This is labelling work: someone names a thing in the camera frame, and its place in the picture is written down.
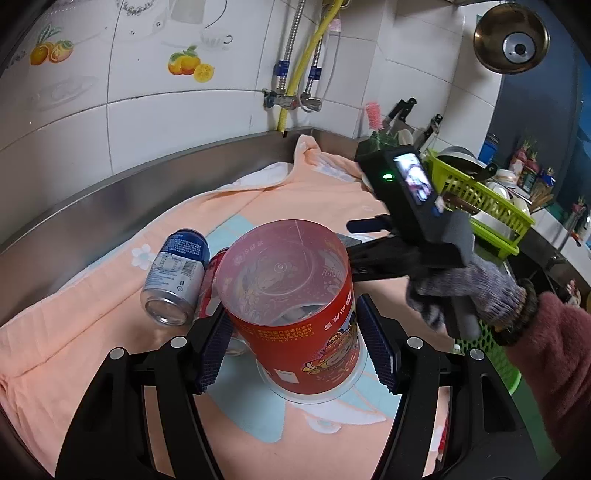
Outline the right gloved hand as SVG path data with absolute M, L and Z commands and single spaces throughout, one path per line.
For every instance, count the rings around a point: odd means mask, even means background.
M 510 328 L 522 313 L 528 292 L 494 263 L 476 254 L 467 267 L 408 282 L 407 304 L 435 330 L 451 317 L 444 307 L 444 299 L 453 297 L 467 297 L 484 323 L 505 329 Z

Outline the right forearm maroon sleeve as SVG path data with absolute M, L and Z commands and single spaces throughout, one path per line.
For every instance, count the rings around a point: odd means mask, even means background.
M 551 292 L 518 283 L 525 301 L 512 325 L 494 327 L 537 402 L 545 429 L 561 456 L 590 452 L 590 314 Z

